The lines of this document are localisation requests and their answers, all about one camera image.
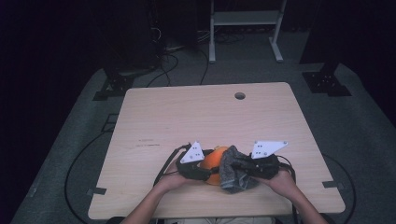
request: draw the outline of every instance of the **black cable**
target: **black cable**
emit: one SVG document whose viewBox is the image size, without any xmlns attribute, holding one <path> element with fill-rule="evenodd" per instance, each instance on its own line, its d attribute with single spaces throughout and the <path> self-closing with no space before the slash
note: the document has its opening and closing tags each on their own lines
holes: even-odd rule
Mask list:
<svg viewBox="0 0 396 224">
<path fill-rule="evenodd" d="M 204 78 L 206 76 L 207 69 L 209 68 L 209 59 L 207 58 L 207 55 L 201 49 L 199 49 L 199 51 L 201 51 L 201 53 L 204 54 L 205 59 L 206 59 L 206 69 L 205 69 L 204 75 L 202 76 L 201 81 L 199 83 L 199 85 L 202 85 L 202 83 L 204 82 Z"/>
<path fill-rule="evenodd" d="M 166 79 L 168 79 L 168 84 L 166 86 L 172 86 L 171 78 L 169 77 L 168 72 L 163 69 L 163 64 L 162 63 L 160 64 L 160 67 L 161 67 L 161 70 L 163 70 L 163 72 L 165 73 Z"/>
<path fill-rule="evenodd" d="M 64 181 L 64 199 L 66 200 L 67 207 L 69 208 L 69 210 L 71 211 L 71 213 L 72 213 L 80 222 L 82 222 L 82 223 L 84 223 L 84 224 L 88 224 L 88 222 L 86 222 L 82 217 L 80 217 L 80 216 L 77 214 L 77 212 L 73 209 L 73 207 L 72 207 L 72 205 L 71 205 L 71 203 L 70 203 L 70 201 L 69 201 L 69 199 L 68 199 L 68 196 L 67 196 L 67 183 L 68 183 L 68 181 L 69 181 L 69 176 L 70 176 L 70 173 L 71 173 L 71 171 L 72 171 L 72 169 L 73 169 L 73 166 L 75 165 L 76 161 L 77 161 L 78 158 L 81 156 L 81 154 L 82 154 L 82 153 L 83 153 L 94 141 L 96 141 L 98 138 L 100 138 L 103 134 L 109 133 L 109 131 L 111 131 L 111 130 L 114 130 L 114 127 L 109 128 L 109 129 L 106 129 L 106 130 L 104 130 L 103 132 L 99 133 L 96 137 L 94 137 L 94 138 L 91 140 L 91 142 L 89 142 L 89 143 L 77 154 L 77 156 L 74 158 L 72 164 L 70 165 L 69 170 L 67 171 L 66 179 L 65 179 L 65 181 Z"/>
<path fill-rule="evenodd" d="M 177 153 L 183 148 L 187 149 L 190 147 L 191 147 L 191 144 L 188 144 L 185 146 L 178 147 L 172 152 L 172 154 L 169 156 L 169 158 L 166 160 L 165 164 L 163 165 L 163 168 L 161 169 L 161 171 L 157 174 L 157 177 L 155 177 L 152 187 L 154 187 L 158 183 L 158 181 L 160 181 L 161 177 L 163 177 L 166 169 L 168 168 L 168 166 L 171 163 L 171 161 L 173 160 L 173 158 L 177 155 Z"/>
<path fill-rule="evenodd" d="M 352 207 L 351 207 L 350 213 L 346 217 L 346 220 L 344 221 L 344 223 L 347 224 L 349 222 L 349 220 L 352 218 L 353 213 L 355 212 L 355 208 L 356 208 L 357 195 L 356 195 L 355 184 L 353 183 L 352 176 L 349 174 L 347 169 L 339 161 L 335 160 L 334 158 L 332 158 L 331 156 L 329 156 L 325 153 L 321 153 L 321 154 L 322 154 L 322 156 L 326 157 L 327 159 L 335 162 L 338 166 L 340 166 L 340 168 L 345 172 L 345 174 L 350 182 L 350 186 L 352 188 L 352 193 L 353 193 L 353 202 L 352 202 Z"/>
<path fill-rule="evenodd" d="M 175 65 L 174 65 L 171 69 L 169 69 L 169 70 L 167 70 L 167 71 L 164 71 L 163 73 L 161 73 L 161 74 L 159 74 L 158 76 L 156 76 L 155 78 L 153 78 L 153 79 L 148 83 L 148 85 L 146 86 L 146 88 L 149 87 L 149 85 L 151 85 L 151 83 L 153 83 L 157 78 L 159 78 L 159 77 L 161 77 L 161 76 L 163 76 L 163 75 L 167 75 L 168 72 L 174 70 L 174 69 L 177 67 L 177 65 L 178 65 L 178 58 L 177 58 L 176 56 L 172 55 L 172 54 L 167 54 L 167 56 L 171 56 L 171 57 L 173 57 L 173 58 L 176 60 Z"/>
<path fill-rule="evenodd" d="M 297 183 L 296 172 L 294 171 L 293 166 L 291 165 L 291 162 L 288 159 L 286 159 L 285 157 L 283 157 L 283 156 L 277 156 L 277 157 L 282 158 L 283 160 L 288 162 L 288 164 L 281 162 L 279 164 L 279 166 L 288 169 L 290 174 L 291 174 L 291 177 L 294 180 L 294 183 Z M 298 217 L 297 217 L 297 209 L 296 209 L 296 207 L 294 206 L 293 203 L 291 204 L 291 212 L 292 212 L 294 223 L 298 224 L 299 222 L 298 222 Z"/>
</svg>

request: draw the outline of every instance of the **table top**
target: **table top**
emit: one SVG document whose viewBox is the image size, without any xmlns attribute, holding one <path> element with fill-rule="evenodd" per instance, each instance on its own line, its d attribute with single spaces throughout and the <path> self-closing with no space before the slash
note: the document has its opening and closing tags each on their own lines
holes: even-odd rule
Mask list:
<svg viewBox="0 0 396 224">
<path fill-rule="evenodd" d="M 323 213 L 345 209 L 338 189 L 323 187 L 332 176 L 290 86 L 254 83 L 128 90 L 97 183 L 106 193 L 93 195 L 89 217 L 127 216 L 174 149 L 196 140 L 204 149 L 234 145 L 245 154 L 257 140 L 288 141 L 276 155 L 291 162 L 311 203 Z M 203 182 L 167 193 L 154 217 L 290 213 L 290 202 L 265 185 L 228 194 Z"/>
</svg>

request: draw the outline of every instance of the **floor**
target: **floor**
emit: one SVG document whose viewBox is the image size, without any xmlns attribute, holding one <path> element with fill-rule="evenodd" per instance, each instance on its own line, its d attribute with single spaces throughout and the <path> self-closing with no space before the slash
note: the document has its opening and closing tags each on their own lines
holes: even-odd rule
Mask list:
<svg viewBox="0 0 396 224">
<path fill-rule="evenodd" d="M 329 216 L 335 223 L 344 223 L 349 216 L 349 223 L 392 223 L 396 219 L 395 128 L 363 88 L 359 77 L 342 64 L 335 75 L 351 96 L 330 97 L 309 90 L 302 72 L 318 71 L 322 64 L 299 64 L 308 32 L 280 33 L 278 44 L 283 63 L 276 62 L 269 35 L 245 35 L 241 41 L 218 44 L 217 61 L 212 64 L 205 57 L 207 43 L 199 46 L 202 51 L 183 49 L 172 53 L 173 56 L 163 56 L 163 69 L 174 67 L 168 72 L 169 80 L 160 76 L 150 83 L 163 72 L 157 69 L 138 77 L 133 88 L 146 88 L 149 83 L 152 88 L 201 82 L 203 85 L 288 82 L 318 147 L 329 156 L 324 157 L 325 161 L 346 204 L 344 213 Z M 177 47 L 177 43 L 168 47 Z M 105 80 L 103 70 L 92 74 L 12 223 L 106 223 L 91 220 L 87 215 L 111 140 L 111 133 L 102 130 L 116 121 L 117 116 L 110 116 L 106 124 L 109 115 L 119 113 L 123 100 L 122 97 L 92 100 Z M 290 216 L 279 219 L 285 224 L 292 223 Z"/>
</svg>

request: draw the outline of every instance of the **gray cloth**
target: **gray cloth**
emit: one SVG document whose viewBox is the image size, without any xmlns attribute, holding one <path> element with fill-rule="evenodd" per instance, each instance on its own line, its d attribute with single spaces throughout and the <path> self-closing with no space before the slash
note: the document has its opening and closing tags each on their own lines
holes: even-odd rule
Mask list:
<svg viewBox="0 0 396 224">
<path fill-rule="evenodd" d="M 259 185 L 259 181 L 251 178 L 246 172 L 234 168 L 238 166 L 251 166 L 246 160 L 246 157 L 235 146 L 230 146 L 223 152 L 219 167 L 220 187 L 222 189 L 233 194 L 245 189 L 253 189 Z"/>
</svg>

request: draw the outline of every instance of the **round hole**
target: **round hole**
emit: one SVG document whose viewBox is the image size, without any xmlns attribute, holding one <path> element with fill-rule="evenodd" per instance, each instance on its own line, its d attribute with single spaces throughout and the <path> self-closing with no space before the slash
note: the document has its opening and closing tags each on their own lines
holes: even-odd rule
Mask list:
<svg viewBox="0 0 396 224">
<path fill-rule="evenodd" d="M 238 100 L 243 100 L 243 99 L 245 99 L 245 97 L 247 97 L 247 96 L 244 93 L 242 93 L 242 92 L 237 92 L 235 94 L 235 98 L 238 99 Z"/>
</svg>

